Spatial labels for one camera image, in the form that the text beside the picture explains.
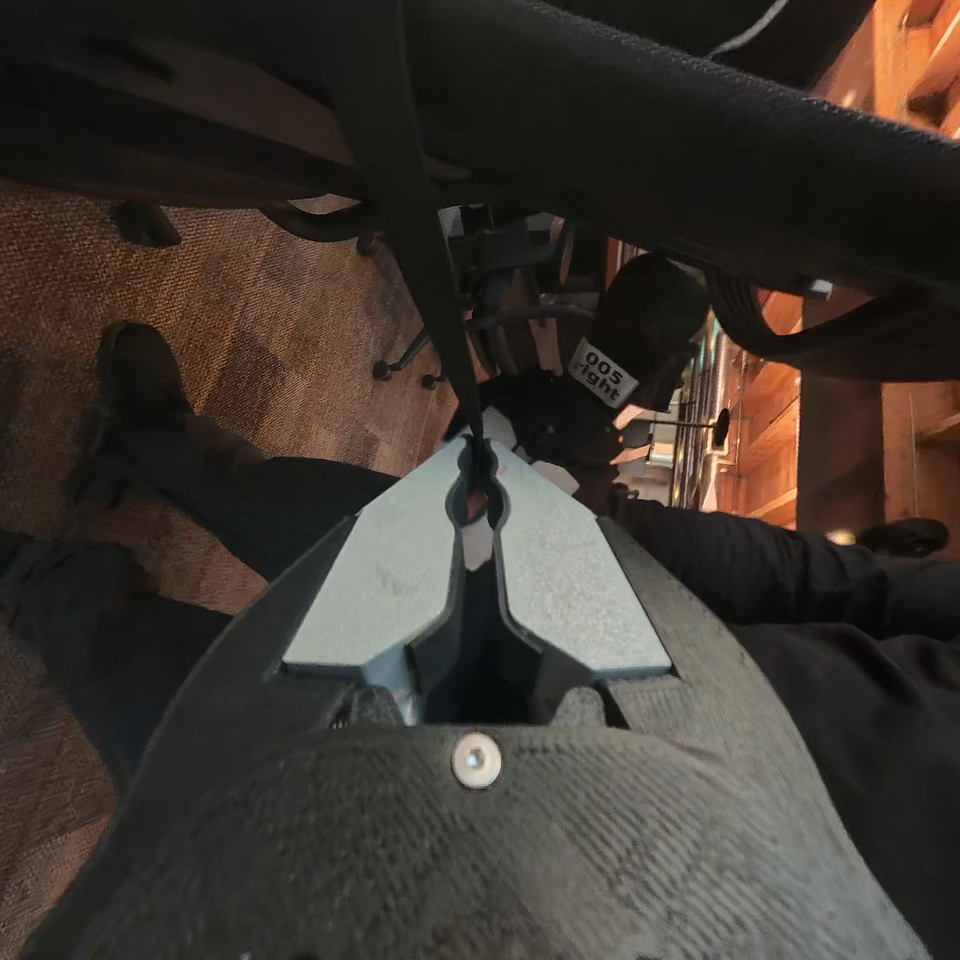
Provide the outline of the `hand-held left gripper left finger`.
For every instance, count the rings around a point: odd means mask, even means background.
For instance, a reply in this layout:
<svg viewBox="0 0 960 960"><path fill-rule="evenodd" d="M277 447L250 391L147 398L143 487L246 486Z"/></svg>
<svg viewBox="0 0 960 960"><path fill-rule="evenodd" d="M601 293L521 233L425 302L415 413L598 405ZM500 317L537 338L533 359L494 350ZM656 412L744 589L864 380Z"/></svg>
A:
<svg viewBox="0 0 960 960"><path fill-rule="evenodd" d="M283 654L291 671L387 690L403 722L450 671L465 570L457 498L470 442L456 438L371 501Z"/></svg>

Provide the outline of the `black office chair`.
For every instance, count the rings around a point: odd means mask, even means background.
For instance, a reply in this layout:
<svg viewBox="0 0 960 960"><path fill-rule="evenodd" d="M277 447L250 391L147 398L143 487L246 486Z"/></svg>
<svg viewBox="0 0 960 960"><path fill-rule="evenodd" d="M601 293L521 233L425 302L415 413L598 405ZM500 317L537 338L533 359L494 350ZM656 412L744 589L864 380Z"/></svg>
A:
<svg viewBox="0 0 960 960"><path fill-rule="evenodd" d="M551 213L700 269L756 356L957 380L958 143L723 34L685 4L2 2L2 179L385 233L432 331L440 209Z"/></svg>

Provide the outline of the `person's right hand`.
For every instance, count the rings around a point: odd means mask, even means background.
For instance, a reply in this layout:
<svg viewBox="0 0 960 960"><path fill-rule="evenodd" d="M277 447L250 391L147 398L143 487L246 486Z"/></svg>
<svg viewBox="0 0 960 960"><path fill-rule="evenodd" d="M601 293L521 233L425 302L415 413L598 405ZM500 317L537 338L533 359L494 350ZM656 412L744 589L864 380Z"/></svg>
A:
<svg viewBox="0 0 960 960"><path fill-rule="evenodd" d="M630 488L620 479L613 463L622 453L618 430L607 425L582 448L568 468L578 487L573 498L598 518L616 518L630 497Z"/></svg>

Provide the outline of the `wooden staircase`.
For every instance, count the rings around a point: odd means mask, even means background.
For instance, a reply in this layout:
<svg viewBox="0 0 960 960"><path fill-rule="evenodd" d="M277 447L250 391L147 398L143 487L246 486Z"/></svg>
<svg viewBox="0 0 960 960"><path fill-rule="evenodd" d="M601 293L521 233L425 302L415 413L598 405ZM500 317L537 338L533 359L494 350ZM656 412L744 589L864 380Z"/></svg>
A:
<svg viewBox="0 0 960 960"><path fill-rule="evenodd" d="M958 454L901 507L882 384L958 379L958 144L814 96L875 2L611 2L654 44L657 243L707 268L730 339L801 373L797 522L958 529Z"/></svg>

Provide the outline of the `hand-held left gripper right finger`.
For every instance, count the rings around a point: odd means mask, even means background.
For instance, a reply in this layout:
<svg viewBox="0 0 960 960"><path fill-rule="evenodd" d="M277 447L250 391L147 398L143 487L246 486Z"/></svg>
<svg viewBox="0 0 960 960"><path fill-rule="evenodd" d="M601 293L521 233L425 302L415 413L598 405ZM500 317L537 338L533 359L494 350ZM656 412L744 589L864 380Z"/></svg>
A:
<svg viewBox="0 0 960 960"><path fill-rule="evenodd" d="M504 444L488 444L499 513L497 658L531 706L577 687L668 676L673 664L596 516Z"/></svg>

